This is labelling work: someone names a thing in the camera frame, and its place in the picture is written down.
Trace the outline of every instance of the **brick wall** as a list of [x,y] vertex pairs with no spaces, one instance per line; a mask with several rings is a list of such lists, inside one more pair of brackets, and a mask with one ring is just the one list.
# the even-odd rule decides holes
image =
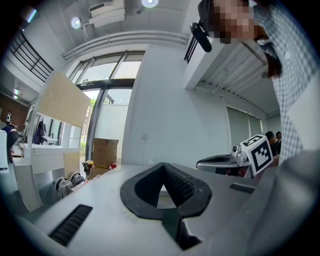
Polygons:
[[2,93],[0,93],[0,108],[2,109],[1,122],[6,123],[7,113],[11,111],[11,123],[18,126],[18,131],[22,132],[29,108]]

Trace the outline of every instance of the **cardboard box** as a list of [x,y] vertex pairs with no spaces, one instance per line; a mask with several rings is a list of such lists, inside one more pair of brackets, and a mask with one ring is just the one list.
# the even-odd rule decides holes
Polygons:
[[117,147],[119,140],[93,138],[93,164],[95,167],[108,169],[117,163]]
[[106,172],[109,172],[110,169],[105,169],[105,168],[100,168],[100,167],[96,167],[96,166],[92,166],[91,167],[91,171],[90,174],[88,176],[88,180],[91,181],[93,180],[94,177],[96,177],[97,175],[101,174],[105,174]]

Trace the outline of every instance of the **person sitting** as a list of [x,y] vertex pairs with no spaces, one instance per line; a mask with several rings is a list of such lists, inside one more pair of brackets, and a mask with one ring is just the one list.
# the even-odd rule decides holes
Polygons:
[[272,131],[268,131],[265,136],[269,141],[272,156],[279,155],[281,152],[281,140],[277,139]]
[[280,131],[278,131],[276,134],[275,134],[276,138],[281,141],[282,139],[282,133]]

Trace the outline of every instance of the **white table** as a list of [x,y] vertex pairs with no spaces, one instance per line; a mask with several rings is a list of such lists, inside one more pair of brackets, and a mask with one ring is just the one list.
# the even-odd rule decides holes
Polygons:
[[51,138],[51,137],[48,137],[48,136],[41,136],[45,142],[47,142],[48,144],[49,143],[52,143],[52,144],[56,144],[58,143],[58,140],[56,138]]
[[[23,144],[24,155],[28,144]],[[31,158],[13,158],[14,174],[22,201],[29,212],[43,206],[35,175],[52,172],[55,182],[64,176],[64,154],[78,152],[79,148],[62,148],[53,145],[32,145]]]

